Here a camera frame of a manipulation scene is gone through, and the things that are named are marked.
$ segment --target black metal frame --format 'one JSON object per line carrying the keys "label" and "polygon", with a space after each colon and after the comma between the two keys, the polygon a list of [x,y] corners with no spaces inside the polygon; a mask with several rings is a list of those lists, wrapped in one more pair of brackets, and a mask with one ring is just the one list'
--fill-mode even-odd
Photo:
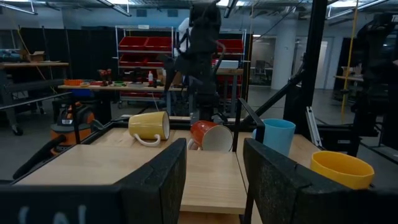
{"label": "black metal frame", "polygon": [[[271,106],[287,95],[285,101],[284,119],[296,124],[296,133],[310,139],[310,132],[305,116],[306,107],[312,106],[315,79],[322,42],[323,27],[326,15],[327,0],[317,0],[312,3],[310,27],[304,61],[298,72],[274,96],[256,110],[257,116],[264,114]],[[242,123],[252,124],[251,116]],[[355,129],[349,126],[318,125],[321,137],[327,138],[326,149],[343,149],[349,155],[356,156],[359,147],[359,136]]]}

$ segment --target black cable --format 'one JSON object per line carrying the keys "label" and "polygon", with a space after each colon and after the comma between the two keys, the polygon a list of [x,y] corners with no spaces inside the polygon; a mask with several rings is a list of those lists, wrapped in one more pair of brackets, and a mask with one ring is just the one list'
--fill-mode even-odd
{"label": "black cable", "polygon": [[297,8],[297,6],[299,6],[299,4],[301,4],[301,2],[303,2],[304,0],[299,1],[286,15],[284,15],[281,19],[279,19],[278,22],[276,22],[269,30],[267,30],[267,32],[261,34],[258,38],[256,38],[253,41],[256,41],[258,39],[260,39],[263,35],[268,34],[269,31],[271,31],[275,26],[277,26],[282,20],[285,19],[286,16],[288,16],[293,10],[295,10]]}

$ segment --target red storage bin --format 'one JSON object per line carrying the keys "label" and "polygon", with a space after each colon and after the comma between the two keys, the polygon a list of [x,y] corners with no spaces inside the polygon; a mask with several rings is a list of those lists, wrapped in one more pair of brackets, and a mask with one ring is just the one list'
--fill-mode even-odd
{"label": "red storage bin", "polygon": [[119,50],[145,50],[148,37],[123,37]]}
{"label": "red storage bin", "polygon": [[145,45],[146,50],[155,51],[172,51],[172,38],[171,37],[148,37]]}
{"label": "red storage bin", "polygon": [[119,66],[140,66],[144,67],[148,59],[142,55],[122,55]]}
{"label": "red storage bin", "polygon": [[[243,41],[242,40],[226,40],[221,39],[218,40],[220,43],[225,46],[225,53],[242,53],[243,54]],[[217,51],[221,53],[223,49],[221,47],[217,47]]]}
{"label": "red storage bin", "polygon": [[147,67],[159,67],[163,68],[164,63],[156,59],[157,55],[147,55],[146,56],[146,64]]}

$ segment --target wooden tabletop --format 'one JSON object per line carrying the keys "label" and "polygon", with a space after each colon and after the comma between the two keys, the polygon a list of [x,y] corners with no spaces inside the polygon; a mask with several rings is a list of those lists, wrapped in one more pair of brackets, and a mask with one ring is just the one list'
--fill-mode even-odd
{"label": "wooden tabletop", "polygon": [[[233,152],[188,151],[180,223],[239,223],[237,214],[246,206],[248,180],[240,133]],[[171,130],[168,141],[155,148],[142,146],[126,128],[113,128],[90,146],[77,145],[17,184],[112,184],[128,175],[178,138],[190,139],[189,131]],[[295,135],[289,157],[309,167],[319,151],[301,135]],[[252,223],[260,224],[256,204]]]}
{"label": "wooden tabletop", "polygon": [[[68,86],[68,85],[60,85],[58,88],[63,88],[63,89],[79,89],[79,90],[119,90],[119,91],[129,91],[129,90],[134,90],[134,91],[151,91],[151,92],[163,92],[164,91],[164,86],[158,86],[157,88],[154,87],[128,87],[128,86],[98,86],[98,85],[90,85],[88,87],[81,87],[81,86]],[[169,88],[169,91],[181,91],[181,88]]]}
{"label": "wooden tabletop", "polygon": [[[342,79],[342,80],[345,80],[345,79],[346,79],[346,77],[340,76],[340,75],[335,75],[335,78],[339,78],[339,79]],[[356,81],[356,82],[363,82],[363,78],[362,78],[362,77],[353,77],[353,76],[349,76],[349,77],[347,78],[347,80],[349,80],[349,81]]]}
{"label": "wooden tabletop", "polygon": [[1,63],[4,68],[28,68],[28,67],[65,67],[69,63],[63,62],[4,62]]}

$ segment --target orange mug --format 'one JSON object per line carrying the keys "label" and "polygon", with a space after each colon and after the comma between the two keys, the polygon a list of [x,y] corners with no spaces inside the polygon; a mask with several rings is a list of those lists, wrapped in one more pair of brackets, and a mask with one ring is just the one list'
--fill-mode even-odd
{"label": "orange mug", "polygon": [[194,144],[198,150],[229,151],[232,148],[232,132],[222,125],[210,121],[197,121],[191,126],[191,140],[187,149]]}

